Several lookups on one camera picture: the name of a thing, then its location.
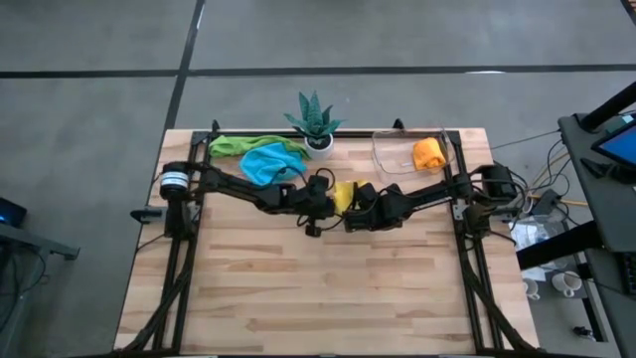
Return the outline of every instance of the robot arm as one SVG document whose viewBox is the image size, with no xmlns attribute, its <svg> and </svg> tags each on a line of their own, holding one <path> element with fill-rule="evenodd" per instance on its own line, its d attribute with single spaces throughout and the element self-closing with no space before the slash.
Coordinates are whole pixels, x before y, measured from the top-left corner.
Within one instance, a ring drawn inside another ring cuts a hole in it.
<svg viewBox="0 0 636 358">
<path fill-rule="evenodd" d="M 199 186 L 190 192 L 189 173 L 193 171 L 200 172 L 201 178 Z M 223 193 L 251 202 L 256 209 L 267 214 L 306 216 L 308 226 L 305 233 L 313 237 L 321 234 L 320 228 L 315 226 L 316 220 L 336 216 L 334 201 L 327 196 L 329 179 L 321 175 L 311 175 L 306 186 L 297 188 L 288 183 L 255 185 L 217 167 L 202 163 L 171 162 L 164 165 L 162 173 L 160 194 L 168 201 L 167 235 L 174 235 L 186 225 L 184 218 L 189 216 L 183 213 L 185 203 L 206 193 Z M 470 175 L 477 173 L 485 178 L 495 177 L 496 181 L 501 182 L 489 182 L 485 185 L 486 193 L 478 198 L 482 203 L 501 205 L 516 197 L 514 186 L 504 187 L 506 181 L 512 182 L 509 174 L 506 178 L 505 167 L 483 166 Z M 397 184 L 380 191 L 376 191 L 372 184 L 366 184 L 355 188 L 353 203 L 349 210 L 343 213 L 342 220 L 347 232 L 390 230 L 401 227 L 402 222 L 414 212 L 453 199 L 470 199 L 474 195 L 469 175 L 455 175 L 450 182 L 442 181 L 407 194 L 403 193 Z"/>
</svg>

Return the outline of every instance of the concrete floor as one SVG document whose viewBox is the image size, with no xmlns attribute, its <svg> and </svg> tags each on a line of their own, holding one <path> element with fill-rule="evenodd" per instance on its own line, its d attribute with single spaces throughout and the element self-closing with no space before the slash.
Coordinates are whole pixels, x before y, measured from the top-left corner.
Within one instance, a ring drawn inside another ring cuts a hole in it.
<svg viewBox="0 0 636 358">
<path fill-rule="evenodd" d="M 0 0 L 0 72 L 177 69 L 195 0 Z M 618 0 L 208 0 L 192 68 L 636 64 Z M 282 127 L 299 90 L 318 90 L 349 127 L 483 126 L 493 145 L 557 128 L 635 73 L 195 78 L 178 128 Z M 81 246 L 51 258 L 23 357 L 108 351 L 122 306 L 175 80 L 0 80 L 0 196 L 27 227 Z M 530 177 L 557 135 L 496 150 Z M 583 200 L 571 169 L 572 200 Z M 584 221 L 585 211 L 574 217 Z M 532 304 L 550 351 L 617 356 L 570 333 L 577 301 Z"/>
</svg>

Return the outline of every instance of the white pot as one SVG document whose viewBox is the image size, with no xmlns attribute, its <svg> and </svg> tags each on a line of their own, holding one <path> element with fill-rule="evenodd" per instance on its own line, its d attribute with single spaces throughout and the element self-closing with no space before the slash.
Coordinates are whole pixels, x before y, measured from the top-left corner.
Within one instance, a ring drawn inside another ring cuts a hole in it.
<svg viewBox="0 0 636 358">
<path fill-rule="evenodd" d="M 329 134 L 329 138 L 331 139 L 331 142 L 329 143 L 328 147 L 323 149 L 316 149 L 309 145 L 307 137 L 305 137 L 305 149 L 307 149 L 307 154 L 309 154 L 309 157 L 311 157 L 311 159 L 325 160 L 331 156 L 331 153 L 334 151 L 334 136 L 332 134 Z"/>
</svg>

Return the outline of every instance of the wooden table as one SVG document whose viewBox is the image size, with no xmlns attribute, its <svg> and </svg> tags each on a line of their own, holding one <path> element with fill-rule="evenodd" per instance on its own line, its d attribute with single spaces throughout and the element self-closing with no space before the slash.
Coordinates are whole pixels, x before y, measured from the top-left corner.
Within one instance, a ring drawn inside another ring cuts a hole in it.
<svg viewBox="0 0 636 358">
<path fill-rule="evenodd" d="M 483 128 L 459 131 L 469 171 L 492 163 Z M 157 173 L 166 162 L 186 159 L 191 135 L 192 130 L 166 133 Z M 335 145 L 327 162 L 307 163 L 310 172 L 327 166 L 338 181 L 387 185 L 378 179 L 369 138 L 337 139 Z M 237 158 L 215 161 L 240 175 L 237 164 Z M 432 175 L 398 183 L 407 192 L 439 180 Z M 158 189 L 155 183 L 150 205 L 165 205 Z M 182 353 L 474 352 L 450 215 L 445 204 L 415 213 L 401 229 L 347 234 L 340 226 L 313 239 L 296 227 L 296 217 L 269 216 L 238 199 L 208 194 Z M 492 225 L 509 234 L 503 224 Z M 162 231 L 162 223 L 146 225 L 140 245 Z M 513 246 L 497 237 L 483 243 L 497 303 L 537 346 Z M 169 239 L 161 239 L 137 254 L 115 348 L 130 342 L 156 308 L 169 247 Z M 481 303 L 479 308 L 485 340 L 491 342 Z"/>
</svg>

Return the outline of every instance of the clear plastic container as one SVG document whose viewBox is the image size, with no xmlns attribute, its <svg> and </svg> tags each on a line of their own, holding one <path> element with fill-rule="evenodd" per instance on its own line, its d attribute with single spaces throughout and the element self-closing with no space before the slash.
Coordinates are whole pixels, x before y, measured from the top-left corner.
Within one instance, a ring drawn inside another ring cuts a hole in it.
<svg viewBox="0 0 636 358">
<path fill-rule="evenodd" d="M 433 168 L 415 169 L 413 163 L 413 147 L 420 140 L 434 137 L 444 155 L 445 163 Z M 377 131 L 372 136 L 373 159 L 380 179 L 385 183 L 393 183 L 431 176 L 441 176 L 442 169 L 455 161 L 455 151 L 442 128 L 439 130 L 402 130 L 391 129 Z"/>
</svg>

